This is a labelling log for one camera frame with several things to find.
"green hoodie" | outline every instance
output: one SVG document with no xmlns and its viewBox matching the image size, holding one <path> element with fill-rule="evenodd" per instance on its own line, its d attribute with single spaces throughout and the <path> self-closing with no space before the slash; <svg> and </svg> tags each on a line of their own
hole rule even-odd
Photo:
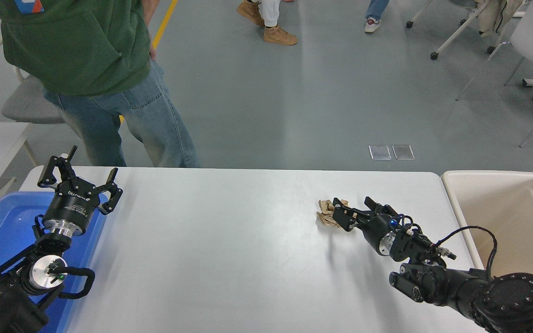
<svg viewBox="0 0 533 333">
<path fill-rule="evenodd" d="M 43 12 L 22 14 L 0 0 L 8 63 L 49 91 L 118 93 L 149 73 L 149 33 L 141 0 L 41 0 Z"/>
</svg>

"blue tray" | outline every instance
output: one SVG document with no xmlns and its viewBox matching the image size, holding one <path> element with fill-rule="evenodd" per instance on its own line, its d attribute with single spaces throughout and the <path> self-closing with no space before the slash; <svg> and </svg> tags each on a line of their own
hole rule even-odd
<svg viewBox="0 0 533 333">
<path fill-rule="evenodd" d="M 52 198 L 53 192 L 13 192 L 0 198 L 0 265 L 28 245 L 34 244 L 34 217 L 45 213 Z M 104 195 L 101 194 L 100 198 L 101 202 L 106 201 Z M 87 232 L 73 238 L 71 248 L 63 255 L 69 266 L 89 266 L 105 220 L 106 217 L 96 210 Z M 84 277 L 68 276 L 64 291 L 76 293 L 81 290 L 84 282 Z M 32 301 L 38 302 L 41 297 L 34 296 Z M 64 333 L 74 302 L 55 299 L 45 310 L 49 323 L 40 332 Z"/>
</svg>

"brown paper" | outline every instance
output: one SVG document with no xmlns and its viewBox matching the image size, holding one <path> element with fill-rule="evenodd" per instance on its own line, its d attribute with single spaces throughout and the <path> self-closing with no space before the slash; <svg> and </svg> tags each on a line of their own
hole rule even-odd
<svg viewBox="0 0 533 333">
<path fill-rule="evenodd" d="M 349 206 L 347 200 L 341 200 L 341 203 L 345 206 Z M 317 211 L 316 214 L 320 218 L 320 221 L 324 225 L 333 225 L 337 228 L 340 228 L 336 221 L 332 219 L 332 214 L 335 212 L 335 207 L 332 206 L 332 201 L 330 200 L 318 200 L 318 205 L 320 206 L 320 211 Z"/>
</svg>

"jeans leg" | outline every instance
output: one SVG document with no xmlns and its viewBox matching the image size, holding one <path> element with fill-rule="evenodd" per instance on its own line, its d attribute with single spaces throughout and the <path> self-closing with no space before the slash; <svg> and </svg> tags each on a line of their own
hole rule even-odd
<svg viewBox="0 0 533 333">
<path fill-rule="evenodd" d="M 89 97 L 59 95 L 46 91 L 44 97 L 61 109 L 61 116 L 80 137 L 93 165 L 125 167 L 118 114 L 98 108 Z"/>
<path fill-rule="evenodd" d="M 186 126 L 169 99 L 163 70 L 152 62 L 149 76 L 123 92 L 130 104 L 121 111 L 129 131 L 140 139 L 156 167 L 200 167 Z"/>
<path fill-rule="evenodd" d="M 384 12 L 385 7 L 388 6 L 389 0 L 372 0 L 370 6 L 366 11 L 366 19 L 372 17 L 374 20 L 381 19 L 381 14 Z"/>
</svg>

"person's hand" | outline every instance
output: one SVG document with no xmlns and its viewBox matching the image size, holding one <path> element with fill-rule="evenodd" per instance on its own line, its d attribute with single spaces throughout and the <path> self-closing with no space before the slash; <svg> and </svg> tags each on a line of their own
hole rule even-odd
<svg viewBox="0 0 533 333">
<path fill-rule="evenodd" d="M 149 55 L 153 61 L 155 61 L 156 54 L 157 51 L 154 47 L 154 39 L 152 38 L 152 34 L 149 34 Z"/>
</svg>

